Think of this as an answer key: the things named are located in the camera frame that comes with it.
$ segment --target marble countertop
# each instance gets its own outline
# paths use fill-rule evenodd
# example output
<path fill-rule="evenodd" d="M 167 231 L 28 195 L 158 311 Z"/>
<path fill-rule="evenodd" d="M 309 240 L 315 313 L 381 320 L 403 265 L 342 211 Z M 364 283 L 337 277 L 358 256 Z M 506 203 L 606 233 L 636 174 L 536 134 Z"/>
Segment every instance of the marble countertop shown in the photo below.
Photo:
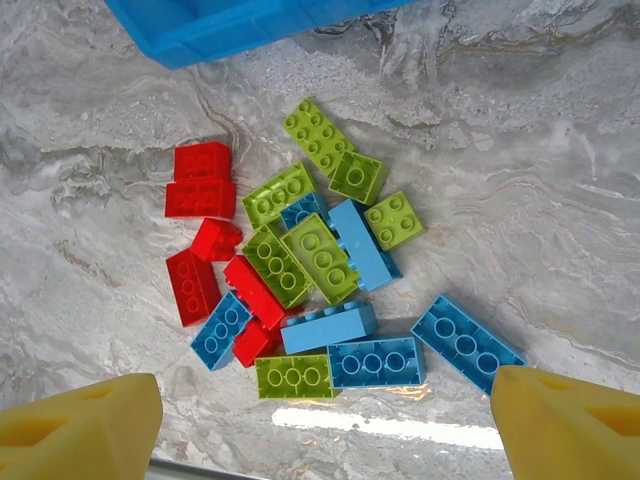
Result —
<path fill-rule="evenodd" d="M 164 218 L 173 149 L 229 142 L 245 195 L 301 158 L 281 122 L 308 95 L 429 228 L 369 296 L 383 332 L 448 292 L 530 364 L 640 393 L 637 2 L 422 1 L 180 71 L 99 0 L 3 1 L 0 19 L 0 408 L 145 371 L 160 458 L 511 478 L 488 398 L 431 351 L 420 388 L 296 402 L 190 351 L 164 260 L 198 222 Z"/>

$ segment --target blue plastic container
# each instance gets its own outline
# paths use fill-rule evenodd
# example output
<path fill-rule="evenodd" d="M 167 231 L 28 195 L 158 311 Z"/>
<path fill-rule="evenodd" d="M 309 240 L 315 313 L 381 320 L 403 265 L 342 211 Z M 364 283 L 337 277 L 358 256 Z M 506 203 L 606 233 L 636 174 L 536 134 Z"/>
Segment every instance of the blue plastic container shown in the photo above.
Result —
<path fill-rule="evenodd" d="M 142 52 L 168 68 L 215 60 L 410 0 L 105 0 Z"/>

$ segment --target red lego brick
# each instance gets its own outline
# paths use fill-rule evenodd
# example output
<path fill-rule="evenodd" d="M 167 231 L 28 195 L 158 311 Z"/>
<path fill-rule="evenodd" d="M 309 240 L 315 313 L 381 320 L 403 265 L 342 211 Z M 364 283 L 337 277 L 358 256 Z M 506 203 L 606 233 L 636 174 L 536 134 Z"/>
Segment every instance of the red lego brick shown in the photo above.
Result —
<path fill-rule="evenodd" d="M 238 335 L 231 351 L 242 366 L 252 366 L 256 358 L 274 353 L 282 345 L 280 329 L 268 331 L 258 320 L 250 320 L 244 332 Z"/>
<path fill-rule="evenodd" d="M 183 327 L 206 319 L 220 301 L 220 290 L 211 264 L 191 251 L 182 250 L 167 258 L 169 278 Z"/>
<path fill-rule="evenodd" d="M 231 181 L 231 149 L 220 142 L 177 147 L 173 180 L 212 177 Z"/>
<path fill-rule="evenodd" d="M 236 186 L 226 180 L 202 178 L 167 185 L 165 217 L 225 217 L 236 213 Z"/>
<path fill-rule="evenodd" d="M 302 307 L 285 310 L 243 255 L 236 255 L 224 269 L 227 283 L 249 306 L 251 313 L 267 330 L 279 329 L 282 320 L 302 312 Z"/>
<path fill-rule="evenodd" d="M 231 260 L 235 246 L 242 241 L 242 230 L 225 220 L 205 218 L 191 244 L 191 251 L 200 260 L 214 262 Z"/>

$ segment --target green lego brick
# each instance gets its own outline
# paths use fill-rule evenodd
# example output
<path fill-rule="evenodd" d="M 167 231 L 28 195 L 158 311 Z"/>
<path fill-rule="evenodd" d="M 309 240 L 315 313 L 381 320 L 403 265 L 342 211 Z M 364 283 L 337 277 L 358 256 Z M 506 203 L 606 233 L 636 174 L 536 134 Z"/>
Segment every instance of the green lego brick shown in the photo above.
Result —
<path fill-rule="evenodd" d="M 242 199 L 253 228 L 280 218 L 280 211 L 316 189 L 302 161 L 256 188 Z"/>
<path fill-rule="evenodd" d="M 365 212 L 382 250 L 392 250 L 424 232 L 403 192 L 396 192 Z"/>
<path fill-rule="evenodd" d="M 284 128 L 327 177 L 336 169 L 342 152 L 356 150 L 310 98 L 286 118 Z"/>
<path fill-rule="evenodd" d="M 300 305 L 311 293 L 311 280 L 271 226 L 258 227 L 242 253 L 284 308 Z"/>
<path fill-rule="evenodd" d="M 344 152 L 329 184 L 332 190 L 365 205 L 373 205 L 389 174 L 379 160 L 354 152 Z"/>
<path fill-rule="evenodd" d="M 260 398 L 334 398 L 329 357 L 291 355 L 256 359 Z"/>
<path fill-rule="evenodd" d="M 330 305 L 342 302 L 358 288 L 359 275 L 349 267 L 347 254 L 317 213 L 285 233 L 280 241 Z"/>

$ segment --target pile of lego bricks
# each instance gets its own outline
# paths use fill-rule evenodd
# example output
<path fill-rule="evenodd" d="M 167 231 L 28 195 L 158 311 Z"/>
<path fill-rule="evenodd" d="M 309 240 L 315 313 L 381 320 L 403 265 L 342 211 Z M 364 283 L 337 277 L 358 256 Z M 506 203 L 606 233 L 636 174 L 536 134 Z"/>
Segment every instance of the pile of lego bricks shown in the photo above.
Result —
<path fill-rule="evenodd" d="M 373 306 L 349 297 L 401 278 L 391 251 L 425 229 L 403 192 L 379 201 L 388 167 L 357 153 L 310 99 L 284 128 L 330 179 L 329 190 L 346 199 L 329 208 L 304 162 L 296 162 L 242 199 L 254 229 L 243 255 L 235 253 L 239 228 L 205 218 L 191 247 L 167 260 L 182 324 L 205 322 L 192 348 L 209 370 L 235 356 L 246 368 L 255 365 L 260 398 L 332 398 L 345 388 L 422 384 L 422 343 L 488 395 L 500 366 L 525 364 L 444 295 L 406 335 L 371 336 L 379 327 Z M 177 148 L 174 180 L 166 216 L 233 218 L 227 146 Z M 215 261 L 228 261 L 224 296 Z M 313 288 L 329 307 L 304 313 Z"/>

